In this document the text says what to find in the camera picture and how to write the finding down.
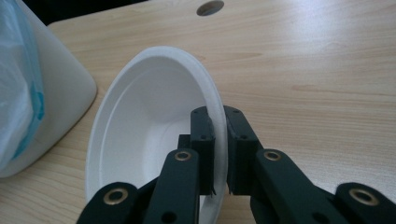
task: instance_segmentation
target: table hole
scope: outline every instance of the table hole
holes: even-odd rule
[[[197,15],[210,16],[220,11],[223,7],[224,7],[223,1],[220,0],[210,1],[198,7]]]

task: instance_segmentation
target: translucent plastic bag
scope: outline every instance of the translucent plastic bag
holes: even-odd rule
[[[29,145],[44,116],[35,36],[14,0],[0,1],[0,169]]]

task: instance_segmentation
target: light wood grain surface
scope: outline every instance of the light wood grain surface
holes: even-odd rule
[[[393,0],[149,1],[53,23],[98,85],[86,115],[46,155],[0,179],[0,223],[74,223],[85,205],[92,123],[112,80],[139,51],[194,55],[225,105],[244,111],[321,188],[360,182],[396,202],[396,3]],[[218,223],[254,223],[248,197],[226,195]]]

